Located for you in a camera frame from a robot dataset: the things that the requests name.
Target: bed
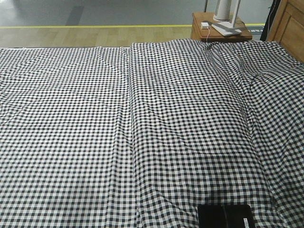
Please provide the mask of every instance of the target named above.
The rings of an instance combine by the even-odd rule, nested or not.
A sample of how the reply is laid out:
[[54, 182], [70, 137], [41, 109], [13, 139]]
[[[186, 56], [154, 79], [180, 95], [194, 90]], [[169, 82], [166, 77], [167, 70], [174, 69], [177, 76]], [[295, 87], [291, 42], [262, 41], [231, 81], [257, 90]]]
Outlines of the bed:
[[198, 205], [248, 204], [301, 227], [303, 11], [282, 1], [269, 42], [1, 49], [0, 226], [197, 228]]

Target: black object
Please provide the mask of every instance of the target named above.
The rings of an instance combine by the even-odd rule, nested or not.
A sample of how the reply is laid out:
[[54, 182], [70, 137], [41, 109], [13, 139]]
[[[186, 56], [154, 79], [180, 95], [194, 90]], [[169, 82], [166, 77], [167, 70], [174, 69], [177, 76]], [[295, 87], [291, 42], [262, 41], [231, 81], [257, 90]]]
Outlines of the black object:
[[262, 32], [262, 35], [261, 35], [261, 38], [260, 38], [260, 40], [262, 40], [262, 41], [266, 41], [266, 39], [267, 39], [269, 30], [272, 26], [272, 22], [274, 21], [276, 11], [277, 11], [277, 8], [280, 5], [280, 2], [281, 2], [281, 0], [273, 0], [273, 2], [272, 2], [272, 5], [270, 7], [270, 11], [269, 11], [269, 14], [268, 14], [268, 17], [267, 17], [267, 21], [265, 23], [265, 26], [264, 26], [264, 29], [263, 29], [263, 32]]
[[255, 228], [249, 205], [199, 205], [199, 228]]

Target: white charger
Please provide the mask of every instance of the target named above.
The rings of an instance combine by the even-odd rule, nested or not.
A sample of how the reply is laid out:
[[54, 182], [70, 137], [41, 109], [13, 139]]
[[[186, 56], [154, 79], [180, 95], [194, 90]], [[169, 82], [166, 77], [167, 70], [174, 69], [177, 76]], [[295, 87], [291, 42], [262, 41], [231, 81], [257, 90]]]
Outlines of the white charger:
[[208, 22], [201, 22], [200, 23], [200, 29], [209, 29], [209, 23]]

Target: bedside table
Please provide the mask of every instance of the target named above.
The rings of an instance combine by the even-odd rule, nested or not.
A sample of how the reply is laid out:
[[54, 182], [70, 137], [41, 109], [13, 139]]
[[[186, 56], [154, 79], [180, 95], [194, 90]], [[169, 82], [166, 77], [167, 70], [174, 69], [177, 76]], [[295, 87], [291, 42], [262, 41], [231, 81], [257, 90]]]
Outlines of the bedside table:
[[[195, 12], [192, 14], [193, 23], [191, 30], [191, 39], [200, 40], [206, 42], [207, 35], [209, 33], [208, 29], [200, 29], [200, 23], [203, 21], [209, 21], [209, 23], [217, 23], [213, 20], [214, 13], [212, 12]], [[245, 27], [245, 24], [237, 17], [236, 27], [242, 31], [241, 34], [234, 36], [223, 36], [217, 32], [212, 26], [210, 26], [210, 35], [208, 37], [208, 42], [223, 42], [223, 43], [232, 43], [232, 42], [243, 42], [246, 40], [251, 40], [251, 32]]]

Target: white cable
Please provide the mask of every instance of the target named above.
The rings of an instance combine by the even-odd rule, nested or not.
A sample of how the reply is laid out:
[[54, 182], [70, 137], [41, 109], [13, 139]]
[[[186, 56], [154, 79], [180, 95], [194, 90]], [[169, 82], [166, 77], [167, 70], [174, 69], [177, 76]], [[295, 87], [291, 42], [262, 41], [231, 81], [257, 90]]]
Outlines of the white cable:
[[276, 7], [276, 0], [275, 0], [275, 3], [274, 3], [274, 7], [272, 8], [271, 12], [270, 12], [270, 13], [269, 13], [269, 15], [268, 15], [268, 28], [267, 28], [267, 36], [268, 36], [269, 30], [270, 30], [270, 17], [271, 17], [271, 15], [272, 15], [272, 14], [273, 14], [273, 12], [274, 12], [275, 7]]
[[208, 37], [210, 36], [210, 29], [209, 29], [209, 26], [208, 26], [208, 35], [207, 35], [207, 38], [206, 38], [206, 43], [208, 43]]

